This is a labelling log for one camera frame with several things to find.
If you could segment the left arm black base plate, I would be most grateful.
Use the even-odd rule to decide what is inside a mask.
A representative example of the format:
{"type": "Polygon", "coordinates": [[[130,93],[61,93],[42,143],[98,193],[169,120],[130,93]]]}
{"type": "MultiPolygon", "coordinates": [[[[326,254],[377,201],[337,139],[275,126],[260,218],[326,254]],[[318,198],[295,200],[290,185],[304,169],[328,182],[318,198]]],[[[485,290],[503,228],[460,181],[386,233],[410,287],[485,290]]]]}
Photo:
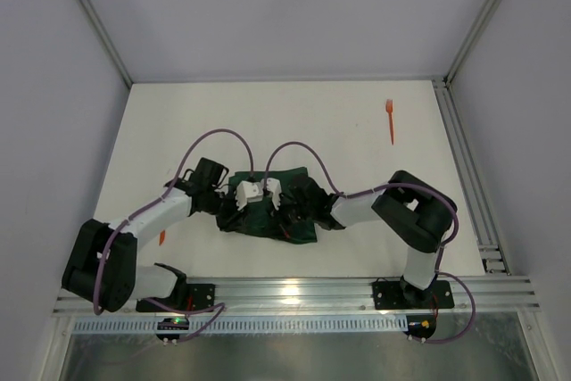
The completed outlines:
{"type": "Polygon", "coordinates": [[[165,298],[151,297],[139,300],[136,312],[175,312],[178,314],[193,311],[211,311],[215,301],[214,284],[188,284],[182,282],[174,286],[171,294],[165,298]]]}

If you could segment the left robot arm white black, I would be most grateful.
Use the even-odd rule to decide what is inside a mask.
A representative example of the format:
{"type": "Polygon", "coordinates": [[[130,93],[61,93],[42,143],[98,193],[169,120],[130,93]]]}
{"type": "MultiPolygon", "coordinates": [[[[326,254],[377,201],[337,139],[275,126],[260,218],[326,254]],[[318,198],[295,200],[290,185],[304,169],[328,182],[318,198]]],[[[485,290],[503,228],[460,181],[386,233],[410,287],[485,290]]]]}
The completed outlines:
{"type": "Polygon", "coordinates": [[[126,218],[87,220],[62,274],[62,289],[91,302],[96,315],[118,311],[131,299],[141,311],[196,311],[184,272],[164,263],[142,265],[137,256],[193,214],[219,214],[226,200],[219,188],[228,173],[227,167],[202,158],[195,169],[172,179],[160,196],[126,218]]]}

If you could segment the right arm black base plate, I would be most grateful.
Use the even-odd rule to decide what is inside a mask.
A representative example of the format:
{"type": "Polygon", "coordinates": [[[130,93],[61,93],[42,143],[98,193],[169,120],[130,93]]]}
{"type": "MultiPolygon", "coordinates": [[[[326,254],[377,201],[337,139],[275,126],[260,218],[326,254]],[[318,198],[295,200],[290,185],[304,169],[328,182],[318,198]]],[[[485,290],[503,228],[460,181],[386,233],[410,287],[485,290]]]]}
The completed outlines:
{"type": "Polygon", "coordinates": [[[427,289],[420,290],[402,278],[378,279],[371,288],[376,310],[448,310],[455,307],[451,285],[445,280],[434,280],[427,289]]]}

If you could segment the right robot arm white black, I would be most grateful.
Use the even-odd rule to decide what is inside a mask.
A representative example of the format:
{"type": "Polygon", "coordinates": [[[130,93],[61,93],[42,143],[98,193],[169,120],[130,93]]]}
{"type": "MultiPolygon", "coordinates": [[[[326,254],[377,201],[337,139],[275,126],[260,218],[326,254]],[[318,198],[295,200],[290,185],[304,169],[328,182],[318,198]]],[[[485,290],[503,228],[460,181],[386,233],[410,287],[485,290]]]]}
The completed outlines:
{"type": "Polygon", "coordinates": [[[281,228],[309,221],[325,230],[384,222],[408,246],[400,289],[413,308],[432,299],[443,248],[459,230],[456,203],[405,170],[350,195],[329,194],[308,175],[297,175],[279,206],[270,209],[270,217],[281,228]]]}

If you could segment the green cloth napkin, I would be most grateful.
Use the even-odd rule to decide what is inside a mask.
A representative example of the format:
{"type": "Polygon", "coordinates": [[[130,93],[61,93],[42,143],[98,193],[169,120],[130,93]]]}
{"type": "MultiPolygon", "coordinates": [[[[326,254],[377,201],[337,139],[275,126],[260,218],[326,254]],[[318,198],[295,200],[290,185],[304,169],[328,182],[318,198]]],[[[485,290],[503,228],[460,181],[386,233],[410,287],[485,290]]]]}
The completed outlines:
{"type": "Polygon", "coordinates": [[[248,203],[242,210],[236,208],[237,186],[249,178],[248,171],[238,171],[228,179],[228,191],[224,195],[216,224],[223,232],[235,232],[247,236],[274,239],[289,244],[313,244],[318,241],[314,224],[303,220],[288,224],[270,212],[274,209],[270,197],[257,203],[248,203]]]}

